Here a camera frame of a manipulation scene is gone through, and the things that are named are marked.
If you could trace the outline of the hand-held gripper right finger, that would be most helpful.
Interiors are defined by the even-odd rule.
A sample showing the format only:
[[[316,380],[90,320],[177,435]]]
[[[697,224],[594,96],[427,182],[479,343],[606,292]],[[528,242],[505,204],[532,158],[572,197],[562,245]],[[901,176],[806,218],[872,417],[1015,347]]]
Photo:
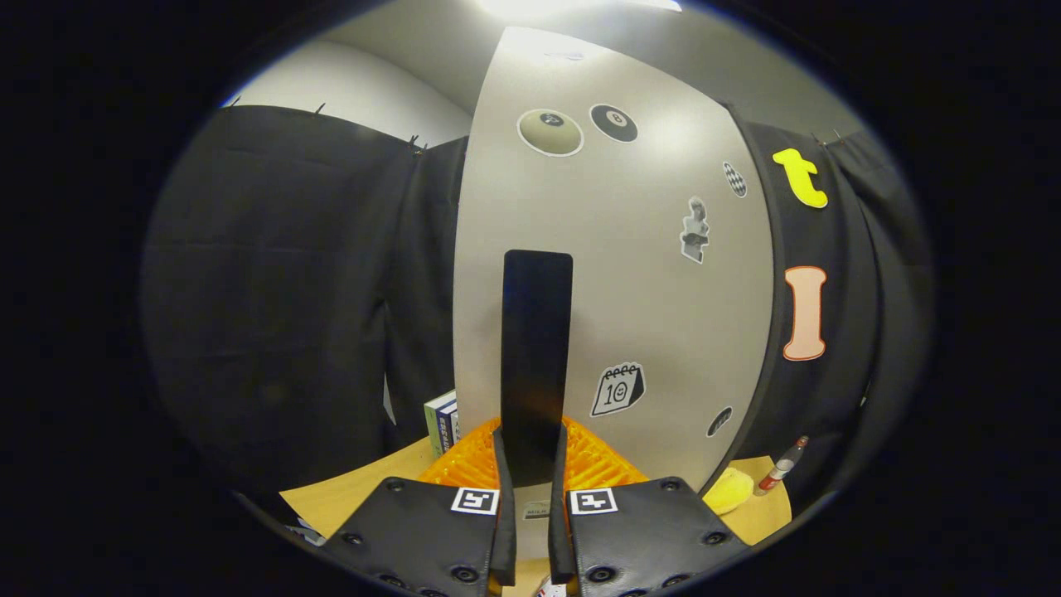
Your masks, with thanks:
[[[751,548],[682,478],[644,478],[563,419],[549,517],[550,583],[567,596],[671,596]]]

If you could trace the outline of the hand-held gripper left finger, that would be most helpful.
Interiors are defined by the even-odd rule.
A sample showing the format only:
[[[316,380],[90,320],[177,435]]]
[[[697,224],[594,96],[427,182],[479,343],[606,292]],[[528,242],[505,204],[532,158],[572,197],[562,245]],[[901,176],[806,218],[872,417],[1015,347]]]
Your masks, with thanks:
[[[405,596],[500,596],[516,584],[516,507],[499,417],[419,478],[384,478],[323,544],[345,570]]]

